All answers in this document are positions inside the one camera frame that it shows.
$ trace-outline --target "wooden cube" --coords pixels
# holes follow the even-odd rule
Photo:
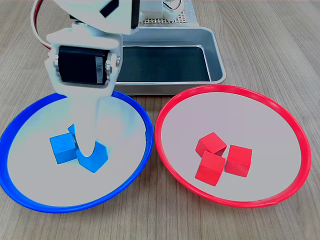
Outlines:
[[[200,157],[203,156],[204,152],[216,154],[221,157],[226,148],[227,145],[224,141],[222,141],[217,134],[212,132],[198,141],[195,151],[200,155]]]
[[[251,166],[251,157],[251,149],[231,145],[224,171],[229,174],[234,174],[246,178]]]
[[[195,178],[206,184],[216,186],[224,171],[225,162],[226,160],[223,157],[205,151]]]

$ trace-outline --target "wire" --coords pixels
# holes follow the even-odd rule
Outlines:
[[[171,9],[171,10],[177,10],[177,9],[180,7],[181,2],[182,2],[182,0],[179,1],[179,4],[178,4],[178,6],[177,6],[176,8],[170,7],[170,6],[169,6],[168,4],[166,4],[165,2],[163,2],[163,4],[164,4],[167,8]]]
[[[32,10],[31,10],[31,15],[30,15],[30,21],[31,21],[31,27],[32,27],[32,31],[34,33],[34,35],[36,36],[36,38],[47,48],[47,49],[51,49],[51,46],[49,43],[43,41],[41,39],[41,37],[38,34],[38,30],[37,30],[37,17],[38,17],[38,13],[39,13],[39,9],[41,7],[41,4],[43,3],[44,0],[35,0]]]

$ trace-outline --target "perforated plate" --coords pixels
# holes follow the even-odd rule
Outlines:
[[[154,18],[154,19],[146,19],[140,24],[187,24],[188,19],[186,12],[183,10],[183,12],[178,16],[178,18],[174,21],[168,21],[166,19],[161,19],[161,18]]]

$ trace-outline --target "metal tray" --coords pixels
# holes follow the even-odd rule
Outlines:
[[[171,49],[166,55],[159,54],[159,48]],[[176,95],[195,86],[219,84],[225,78],[216,39],[210,29],[141,27],[137,33],[123,36],[123,64],[115,90],[130,96]]]

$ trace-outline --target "white plastic bracket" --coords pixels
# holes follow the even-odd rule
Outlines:
[[[122,67],[123,37],[120,34],[108,34],[84,23],[74,23],[71,28],[49,34],[46,39],[52,48],[44,62],[55,91],[69,98],[74,117],[76,141],[81,153],[89,157],[97,140],[97,111],[101,98],[112,95]],[[81,47],[108,50],[108,59],[112,71],[105,85],[73,84],[62,82],[57,72],[59,47]]]

